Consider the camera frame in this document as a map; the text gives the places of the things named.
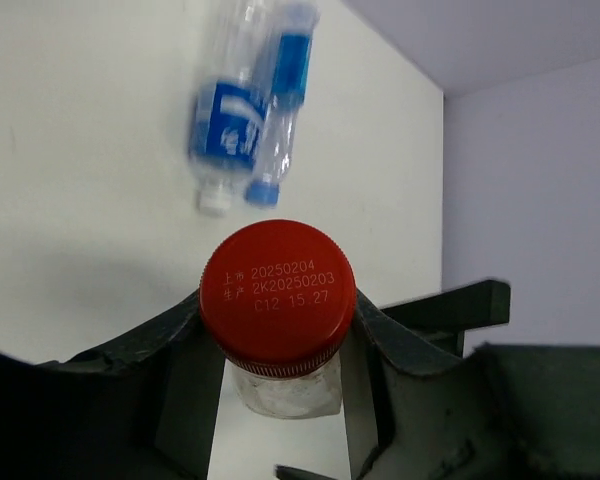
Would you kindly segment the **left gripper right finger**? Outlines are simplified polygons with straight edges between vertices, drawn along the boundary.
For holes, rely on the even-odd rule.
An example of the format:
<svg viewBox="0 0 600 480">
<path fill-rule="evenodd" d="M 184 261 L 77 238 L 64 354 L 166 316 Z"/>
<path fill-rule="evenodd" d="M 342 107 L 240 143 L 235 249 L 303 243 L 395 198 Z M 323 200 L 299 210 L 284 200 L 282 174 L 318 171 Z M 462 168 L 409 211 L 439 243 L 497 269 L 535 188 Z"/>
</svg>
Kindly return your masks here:
<svg viewBox="0 0 600 480">
<path fill-rule="evenodd" d="M 600 347 L 484 344 L 509 320 L 487 279 L 388 308 L 359 295 L 340 351 L 355 479 L 600 479 Z"/>
</svg>

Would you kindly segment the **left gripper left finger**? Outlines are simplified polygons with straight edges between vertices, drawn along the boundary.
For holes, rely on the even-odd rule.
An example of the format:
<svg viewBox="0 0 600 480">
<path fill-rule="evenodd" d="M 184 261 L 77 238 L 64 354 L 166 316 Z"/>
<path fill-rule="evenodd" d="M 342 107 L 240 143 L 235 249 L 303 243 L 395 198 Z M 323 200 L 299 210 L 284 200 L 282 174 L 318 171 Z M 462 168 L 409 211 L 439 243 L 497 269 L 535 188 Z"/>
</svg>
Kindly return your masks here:
<svg viewBox="0 0 600 480">
<path fill-rule="evenodd" d="M 0 353 L 0 479 L 204 479 L 223 370 L 196 295 L 65 362 Z"/>
</svg>

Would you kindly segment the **bottle with red cap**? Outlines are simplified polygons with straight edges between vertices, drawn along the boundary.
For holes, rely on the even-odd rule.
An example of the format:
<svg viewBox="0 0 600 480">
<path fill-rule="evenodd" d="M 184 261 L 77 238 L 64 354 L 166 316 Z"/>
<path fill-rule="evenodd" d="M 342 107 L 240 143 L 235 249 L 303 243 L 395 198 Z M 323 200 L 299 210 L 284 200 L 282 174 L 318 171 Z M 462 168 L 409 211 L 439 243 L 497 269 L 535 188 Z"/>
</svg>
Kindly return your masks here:
<svg viewBox="0 0 600 480">
<path fill-rule="evenodd" d="M 225 239 L 199 284 L 200 315 L 239 398 L 271 418 L 341 410 L 338 351 L 354 318 L 356 284 L 339 246 L 320 230 L 272 219 Z"/>
</svg>

